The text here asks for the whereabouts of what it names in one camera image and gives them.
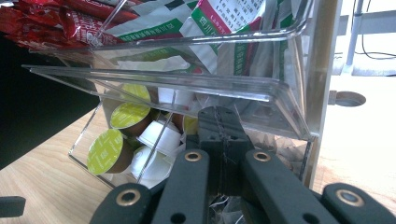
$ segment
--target wooden surface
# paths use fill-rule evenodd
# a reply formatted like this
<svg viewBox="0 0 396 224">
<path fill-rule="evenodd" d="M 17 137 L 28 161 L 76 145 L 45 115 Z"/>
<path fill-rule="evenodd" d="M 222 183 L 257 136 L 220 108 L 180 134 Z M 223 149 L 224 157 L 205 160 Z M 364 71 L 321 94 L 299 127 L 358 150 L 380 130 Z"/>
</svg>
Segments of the wooden surface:
<svg viewBox="0 0 396 224">
<path fill-rule="evenodd" d="M 328 105 L 314 190 L 351 184 L 396 215 L 396 77 L 332 77 L 331 90 L 360 93 L 366 103 Z"/>
<path fill-rule="evenodd" d="M 369 192 L 396 214 L 396 78 L 332 77 L 331 90 L 356 91 L 366 104 L 329 105 L 314 190 L 344 182 Z M 0 171 L 1 196 L 27 202 L 22 217 L 0 223 L 88 223 L 110 188 L 67 153 L 88 121 L 82 117 Z"/>
<path fill-rule="evenodd" d="M 72 162 L 67 153 L 91 113 L 0 171 L 0 197 L 26 198 L 21 217 L 0 223 L 88 223 L 110 188 Z"/>
</svg>

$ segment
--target green coffee capsule lid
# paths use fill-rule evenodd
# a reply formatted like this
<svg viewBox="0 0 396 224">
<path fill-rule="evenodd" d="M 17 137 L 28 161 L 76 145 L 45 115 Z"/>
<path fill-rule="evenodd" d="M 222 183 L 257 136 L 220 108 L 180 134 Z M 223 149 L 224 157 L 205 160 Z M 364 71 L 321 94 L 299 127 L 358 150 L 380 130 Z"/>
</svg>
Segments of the green coffee capsule lid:
<svg viewBox="0 0 396 224">
<path fill-rule="evenodd" d="M 184 116 L 184 118 L 183 118 L 183 132 L 185 134 L 197 134 L 198 133 L 198 118 Z"/>
<path fill-rule="evenodd" d="M 111 114 L 110 125 L 115 129 L 123 129 L 136 125 L 144 119 L 150 111 L 148 105 L 124 103 L 119 105 Z"/>
<path fill-rule="evenodd" d="M 150 101 L 149 91 L 145 86 L 126 83 L 122 85 L 122 89 L 124 91 L 131 93 L 132 95 L 137 96 L 138 98 Z M 128 98 L 129 100 L 132 99 L 131 97 L 128 97 L 128 95 L 126 94 L 121 94 L 120 97 L 122 99 L 128 99 Z"/>
<path fill-rule="evenodd" d="M 109 129 L 91 144 L 87 166 L 93 175 L 107 172 L 116 163 L 122 151 L 123 138 L 119 130 Z"/>
</svg>

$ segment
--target red snack package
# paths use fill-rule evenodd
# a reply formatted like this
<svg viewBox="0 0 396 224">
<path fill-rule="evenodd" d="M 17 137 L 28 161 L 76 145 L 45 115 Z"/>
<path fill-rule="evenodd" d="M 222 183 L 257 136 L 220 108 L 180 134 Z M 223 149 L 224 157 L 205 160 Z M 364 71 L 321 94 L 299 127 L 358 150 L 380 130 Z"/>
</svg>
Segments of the red snack package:
<svg viewBox="0 0 396 224">
<path fill-rule="evenodd" d="M 23 18 L 23 13 L 11 7 L 0 7 L 0 32 L 13 34 L 19 31 L 22 23 L 18 20 Z"/>
<path fill-rule="evenodd" d="M 60 5 L 71 7 L 74 10 L 83 12 L 87 15 L 97 17 L 102 20 L 106 20 L 111 12 L 113 12 L 114 7 L 98 3 L 92 0 L 56 0 Z M 113 22 L 124 23 L 126 21 L 131 21 L 137 18 L 137 15 L 129 12 L 120 10 L 114 17 Z"/>
<path fill-rule="evenodd" d="M 21 47 L 35 50 L 78 48 L 86 45 L 74 40 L 67 40 L 61 29 L 52 28 L 30 19 L 20 19 L 22 27 L 19 31 L 7 35 Z"/>
<path fill-rule="evenodd" d="M 68 40 L 73 39 L 86 44 L 92 44 L 92 41 L 96 41 L 94 36 L 102 26 L 101 21 L 65 7 L 61 7 L 59 15 L 64 28 L 64 35 Z M 103 45 L 123 43 L 119 38 L 108 34 L 100 35 L 98 41 Z"/>
<path fill-rule="evenodd" d="M 25 16 L 33 21 L 42 23 L 48 26 L 60 27 L 61 20 L 59 18 L 58 3 L 48 1 L 47 3 L 30 3 L 31 0 L 20 0 L 15 3 L 15 8 L 25 14 Z"/>
</svg>

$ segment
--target dark floor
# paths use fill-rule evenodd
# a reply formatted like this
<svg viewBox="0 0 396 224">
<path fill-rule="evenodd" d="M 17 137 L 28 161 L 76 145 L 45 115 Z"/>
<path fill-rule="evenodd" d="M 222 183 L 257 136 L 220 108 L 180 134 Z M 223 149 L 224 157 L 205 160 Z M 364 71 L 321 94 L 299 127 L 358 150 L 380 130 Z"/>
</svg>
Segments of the dark floor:
<svg viewBox="0 0 396 224">
<path fill-rule="evenodd" d="M 0 170 L 95 108 L 99 99 L 40 77 L 22 64 L 48 64 L 0 36 Z"/>
</svg>

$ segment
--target black cable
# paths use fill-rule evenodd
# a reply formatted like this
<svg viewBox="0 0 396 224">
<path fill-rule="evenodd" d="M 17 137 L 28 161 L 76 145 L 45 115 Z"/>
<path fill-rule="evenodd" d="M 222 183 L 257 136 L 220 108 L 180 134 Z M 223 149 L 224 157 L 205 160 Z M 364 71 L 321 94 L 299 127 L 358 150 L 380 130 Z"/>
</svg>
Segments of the black cable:
<svg viewBox="0 0 396 224">
<path fill-rule="evenodd" d="M 369 3 L 367 4 L 366 12 L 369 11 L 370 4 L 371 4 L 371 0 L 369 0 Z M 353 2 L 353 13 L 352 13 L 352 15 L 355 14 L 355 5 L 356 5 L 356 0 Z M 370 59 L 374 59 L 374 60 L 388 60 L 388 59 L 395 59 L 396 58 L 396 54 L 385 53 L 385 52 L 367 52 L 365 47 L 364 47 L 364 35 L 361 35 L 361 49 L 363 50 L 363 52 L 355 51 L 355 53 L 356 54 L 364 54 Z M 386 56 L 390 56 L 390 57 L 376 58 L 376 57 L 371 56 L 371 54 L 386 55 Z"/>
</svg>

